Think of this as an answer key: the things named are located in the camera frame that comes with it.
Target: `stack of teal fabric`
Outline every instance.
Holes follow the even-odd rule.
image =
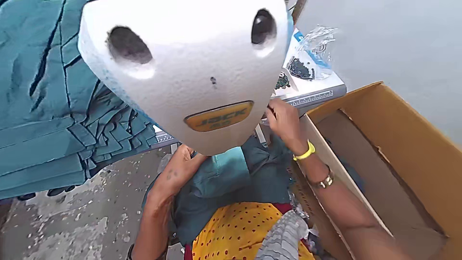
[[[81,185],[157,143],[77,49],[87,0],[0,0],[0,199]]]

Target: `jack logo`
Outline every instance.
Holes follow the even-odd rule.
[[[184,122],[193,130],[208,132],[241,122],[254,105],[253,101],[244,101],[187,116]]]

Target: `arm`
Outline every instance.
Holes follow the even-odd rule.
[[[271,109],[267,109],[266,114],[273,132],[281,137],[295,155],[300,156],[308,151],[308,137],[303,136],[300,129],[297,109],[280,99],[271,100],[268,106]],[[298,165],[311,183],[325,180],[329,173],[316,153],[299,160]],[[356,259],[410,259],[339,179],[335,179],[326,189],[317,188],[315,192],[344,235]]]
[[[174,196],[193,177],[207,156],[181,145],[147,195],[140,230],[132,252],[133,260],[157,259],[167,247],[168,221]]]

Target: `white wall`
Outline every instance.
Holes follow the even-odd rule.
[[[462,147],[462,1],[308,0],[297,27],[316,24],[340,29],[348,91],[383,80]]]

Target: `teal fabric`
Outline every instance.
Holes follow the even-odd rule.
[[[0,199],[81,185],[157,143],[77,49],[87,0],[0,0]]]
[[[176,238],[179,239],[182,245],[191,244],[220,207],[237,202],[290,202],[287,191],[291,179],[286,168],[292,159],[292,153],[285,147],[282,140],[277,136],[273,136],[272,145],[266,148],[260,144],[255,136],[251,136],[241,146],[241,149],[249,170],[250,182],[247,185],[218,196],[209,194],[209,198],[198,197],[195,191],[200,187],[197,187],[193,181],[195,178],[203,179],[203,175],[212,176],[214,180],[209,184],[220,187],[226,187],[227,183],[234,182],[227,176],[227,174],[230,174],[229,171],[222,171],[224,174],[217,175],[203,172],[202,169],[204,168],[218,168],[210,159],[204,162],[206,166],[201,166],[193,179],[176,196],[169,228],[172,233],[176,233]],[[233,176],[236,179],[240,178],[239,174],[234,174]],[[141,204],[142,207],[144,207],[147,194],[155,181],[149,185]],[[221,193],[214,187],[207,187],[206,190],[215,190],[218,192],[217,194]]]
[[[250,184],[250,174],[240,147],[209,157],[192,178],[191,190],[199,198],[214,198]]]

